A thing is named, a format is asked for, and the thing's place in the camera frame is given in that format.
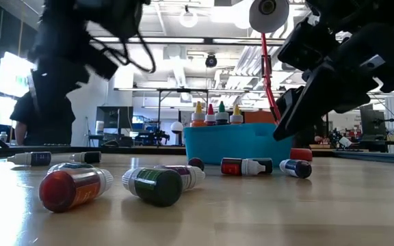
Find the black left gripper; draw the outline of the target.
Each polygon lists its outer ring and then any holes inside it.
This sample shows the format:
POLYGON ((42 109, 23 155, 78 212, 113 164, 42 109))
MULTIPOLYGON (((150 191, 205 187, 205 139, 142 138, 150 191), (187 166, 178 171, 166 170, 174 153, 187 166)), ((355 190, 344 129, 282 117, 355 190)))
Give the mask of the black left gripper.
POLYGON ((92 36, 80 40, 64 40, 36 36, 28 59, 36 67, 31 70, 31 97, 39 113, 59 113, 70 110, 70 92, 79 89, 77 82, 87 83, 90 68, 98 76, 110 80, 118 65, 108 58, 105 49, 92 44, 92 36))

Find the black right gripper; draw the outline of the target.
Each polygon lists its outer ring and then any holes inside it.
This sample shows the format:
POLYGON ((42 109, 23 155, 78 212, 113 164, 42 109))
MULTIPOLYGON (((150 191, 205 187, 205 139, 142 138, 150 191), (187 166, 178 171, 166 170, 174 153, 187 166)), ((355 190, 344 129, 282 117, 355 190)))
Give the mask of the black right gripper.
POLYGON ((286 139, 333 110, 345 113, 369 102, 368 92, 382 82, 381 92, 394 91, 394 25, 370 23, 362 27, 328 57, 329 64, 309 74, 305 86, 288 89, 276 101, 280 122, 273 133, 276 141, 286 139), (347 87, 336 98, 331 80, 347 87))

